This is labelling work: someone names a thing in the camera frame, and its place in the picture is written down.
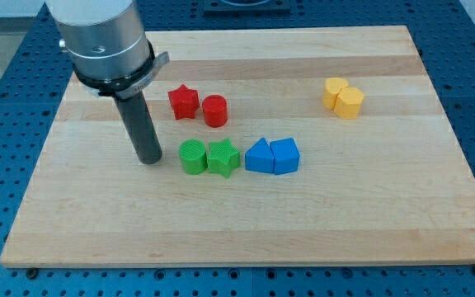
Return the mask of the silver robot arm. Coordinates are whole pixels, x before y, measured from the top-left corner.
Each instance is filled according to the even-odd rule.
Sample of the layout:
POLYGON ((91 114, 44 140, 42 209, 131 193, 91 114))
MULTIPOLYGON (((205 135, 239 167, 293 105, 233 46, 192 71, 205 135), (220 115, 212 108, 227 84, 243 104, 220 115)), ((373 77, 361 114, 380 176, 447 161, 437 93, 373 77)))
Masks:
POLYGON ((78 79, 99 95, 125 100, 140 94, 165 64, 156 55, 135 0, 46 0, 59 29, 59 47, 78 79))

